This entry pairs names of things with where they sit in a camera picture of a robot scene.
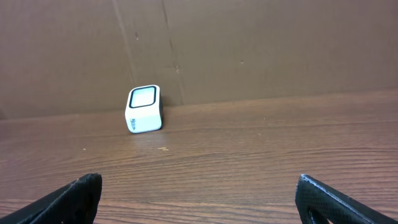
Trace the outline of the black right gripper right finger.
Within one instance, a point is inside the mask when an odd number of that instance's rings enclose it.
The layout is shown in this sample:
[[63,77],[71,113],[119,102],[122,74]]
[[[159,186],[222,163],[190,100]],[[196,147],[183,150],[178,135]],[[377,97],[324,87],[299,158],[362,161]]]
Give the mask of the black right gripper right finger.
[[307,174],[299,177],[295,204],[303,224],[397,224],[397,220],[367,207]]

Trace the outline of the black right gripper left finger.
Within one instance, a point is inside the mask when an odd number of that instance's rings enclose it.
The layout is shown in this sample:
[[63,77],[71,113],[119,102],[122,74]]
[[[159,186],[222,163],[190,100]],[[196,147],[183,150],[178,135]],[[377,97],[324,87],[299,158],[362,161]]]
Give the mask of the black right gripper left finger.
[[86,174],[1,218],[1,223],[93,224],[101,198],[102,176]]

